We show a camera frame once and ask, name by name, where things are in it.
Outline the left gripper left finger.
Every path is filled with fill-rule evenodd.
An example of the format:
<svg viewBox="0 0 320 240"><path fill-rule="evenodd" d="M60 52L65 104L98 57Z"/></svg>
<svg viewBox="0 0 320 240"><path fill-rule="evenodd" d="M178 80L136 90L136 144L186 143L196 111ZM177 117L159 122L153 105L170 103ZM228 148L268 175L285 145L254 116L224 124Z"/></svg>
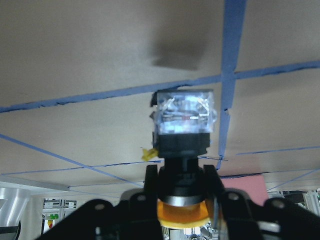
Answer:
<svg viewBox="0 0 320 240"><path fill-rule="evenodd" d="M147 221L153 225L159 225L158 221L158 166L157 165L148 165L146 167L145 179L144 179L144 196L145 203L144 216Z"/></svg>

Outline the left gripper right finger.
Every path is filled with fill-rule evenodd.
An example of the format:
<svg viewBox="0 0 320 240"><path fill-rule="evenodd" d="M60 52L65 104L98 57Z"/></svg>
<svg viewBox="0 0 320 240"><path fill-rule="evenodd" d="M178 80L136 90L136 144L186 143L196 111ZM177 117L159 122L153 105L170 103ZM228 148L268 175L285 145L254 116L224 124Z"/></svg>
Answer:
<svg viewBox="0 0 320 240"><path fill-rule="evenodd" d="M225 188L214 165L204 165L205 205L211 223L216 223L219 215L218 201Z"/></svg>

